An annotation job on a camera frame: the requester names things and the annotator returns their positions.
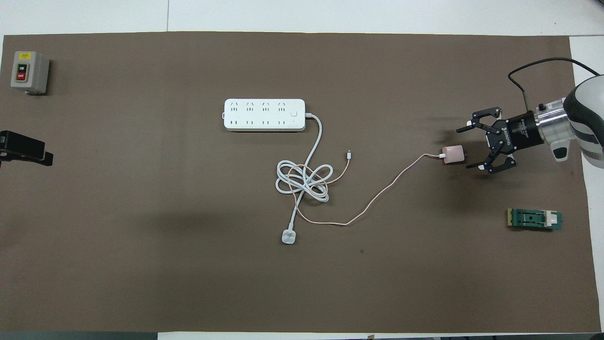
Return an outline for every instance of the black clamp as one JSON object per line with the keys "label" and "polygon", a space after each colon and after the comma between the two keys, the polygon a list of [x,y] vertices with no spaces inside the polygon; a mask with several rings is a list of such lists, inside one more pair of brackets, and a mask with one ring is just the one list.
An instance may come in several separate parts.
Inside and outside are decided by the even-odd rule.
{"label": "black clamp", "polygon": [[53,154],[44,151],[44,142],[12,131],[0,131],[0,163],[12,160],[53,165]]}
{"label": "black clamp", "polygon": [[[516,160],[511,154],[518,148],[515,147],[510,138],[508,123],[509,120],[498,119],[493,125],[485,125],[480,123],[483,117],[492,116],[499,118],[501,116],[501,108],[498,106],[486,110],[476,111],[472,114],[472,119],[467,125],[457,129],[457,133],[470,131],[474,128],[479,128],[486,131],[487,141],[489,143],[490,152],[483,162],[467,165],[466,168],[480,168],[486,170],[490,174],[496,174],[503,170],[507,170],[517,165]],[[508,155],[503,164],[493,166],[493,162],[499,154]]]}

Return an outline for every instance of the gray switch box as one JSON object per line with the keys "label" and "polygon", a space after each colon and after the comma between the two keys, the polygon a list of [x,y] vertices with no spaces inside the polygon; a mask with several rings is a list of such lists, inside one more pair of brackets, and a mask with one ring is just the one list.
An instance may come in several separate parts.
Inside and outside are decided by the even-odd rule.
{"label": "gray switch box", "polygon": [[49,65],[48,59],[38,52],[15,52],[10,86],[28,94],[46,93]]}

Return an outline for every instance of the robotic arm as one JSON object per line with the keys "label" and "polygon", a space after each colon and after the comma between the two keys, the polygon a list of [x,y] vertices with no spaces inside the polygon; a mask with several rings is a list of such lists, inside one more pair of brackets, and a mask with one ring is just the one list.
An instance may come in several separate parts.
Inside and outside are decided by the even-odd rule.
{"label": "robotic arm", "polygon": [[[530,110],[524,89],[511,75],[523,68],[551,60],[570,61],[584,67],[595,76],[580,83],[566,97],[548,104],[539,104]],[[524,95],[527,112],[509,119],[498,119],[493,125],[480,123],[487,116],[501,117],[501,108],[494,107],[472,114],[466,126],[458,133],[479,128],[486,131],[489,154],[483,162],[470,164],[467,168],[479,168],[495,174],[517,165],[513,153],[531,146],[548,143],[554,158],[562,162],[568,158],[568,147],[577,139],[585,158],[594,166],[604,169],[604,75],[599,75],[576,60],[549,58],[539,60],[510,72],[508,78],[520,88]],[[494,166],[500,155],[506,155],[503,164]]]}

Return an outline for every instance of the power strip socket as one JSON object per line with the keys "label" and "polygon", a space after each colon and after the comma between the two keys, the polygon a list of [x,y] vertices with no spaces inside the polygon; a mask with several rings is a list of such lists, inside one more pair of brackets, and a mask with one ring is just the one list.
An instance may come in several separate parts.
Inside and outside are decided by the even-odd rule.
{"label": "power strip socket", "polygon": [[227,99],[222,113],[229,131],[302,131],[306,126],[302,99]]}

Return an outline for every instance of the pink charger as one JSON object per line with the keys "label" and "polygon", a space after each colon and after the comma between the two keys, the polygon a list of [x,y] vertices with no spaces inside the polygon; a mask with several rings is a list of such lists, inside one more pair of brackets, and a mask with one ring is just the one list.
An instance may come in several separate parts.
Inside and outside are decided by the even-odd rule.
{"label": "pink charger", "polygon": [[445,146],[443,153],[440,154],[445,163],[462,162],[465,158],[463,157],[463,148],[461,145]]}

